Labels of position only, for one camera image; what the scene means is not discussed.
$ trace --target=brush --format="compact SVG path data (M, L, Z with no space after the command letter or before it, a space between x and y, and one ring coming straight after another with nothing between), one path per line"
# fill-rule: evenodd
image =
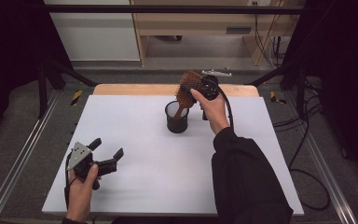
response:
M178 89L176 90L176 100L179 103L178 111L175 114L175 118L178 119L181 117L181 114L185 108L191 108L197 101L193 98L190 90L195 89L199 90L201 88L201 75L188 71L185 72L182 76L182 80L179 84Z

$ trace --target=person's left hand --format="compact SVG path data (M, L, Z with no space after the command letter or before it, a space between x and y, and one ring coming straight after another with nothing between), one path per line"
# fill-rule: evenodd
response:
M69 205L68 212L66 213L66 218L80 223L84 223L86 218L90 213L90 203L92 195L92 183L97 178L98 175L98 165L93 164L89 169L84 183L76 178L74 170L70 171L69 174Z

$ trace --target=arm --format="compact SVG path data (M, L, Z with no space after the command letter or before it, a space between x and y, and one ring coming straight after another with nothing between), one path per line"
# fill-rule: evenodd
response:
M98 165L94 164L84 182L76 178L75 171L70 171L69 182L72 183L69 191L69 205L66 217L62 224L81 224L86 221L90 212L92 183L97 178Z
M238 137L227 122L225 101L192 90L216 134L213 189L222 223L289 223L293 210L269 161L252 139Z

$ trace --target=black curtain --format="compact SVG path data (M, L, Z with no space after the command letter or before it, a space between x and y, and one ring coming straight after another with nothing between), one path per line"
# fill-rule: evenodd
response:
M37 80L44 60L55 60L73 69L48 12L31 11L24 4L44 4L43 0L0 0L0 118L8 106L10 92ZM61 78L48 69L48 78Z
M293 49L315 24L313 20L301 22L302 18L293 35ZM337 0L309 42L309 49L303 57L306 75L321 78L325 115L347 156L358 160L358 1ZM285 60L292 60L293 52L289 51Z

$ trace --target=aluminum rail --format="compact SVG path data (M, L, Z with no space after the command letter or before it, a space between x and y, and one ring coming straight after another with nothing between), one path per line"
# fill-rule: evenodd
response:
M42 134L48 119L51 116L52 111L54 110L55 105L57 104L58 98L60 96L59 91L53 91L51 97L49 99L49 107L48 111L46 112L45 116L39 119L34 126L31 134L29 135L27 141L25 142L20 155L14 162L13 166L11 167L10 172L8 173L4 183L0 188L0 214L9 198L12 190L14 189L17 181L19 180L22 170L25 167L29 157L31 156L34 146L36 145L37 141L39 140L40 135Z
M284 91L283 93L295 115L298 115L295 107L296 100L293 93L286 91ZM305 133L306 126L307 125L305 123L300 125L302 133ZM331 202L336 208L341 223L356 224L357 220L351 210L351 207L345 199L344 193L342 192L338 182L334 178L334 175L330 167L328 166L326 160L324 159L321 150L318 148L318 145L316 144L311 132L308 132L306 144L308 145L310 155L315 163L316 168L318 169L319 175L321 176L322 181L324 182L327 190L330 193Z

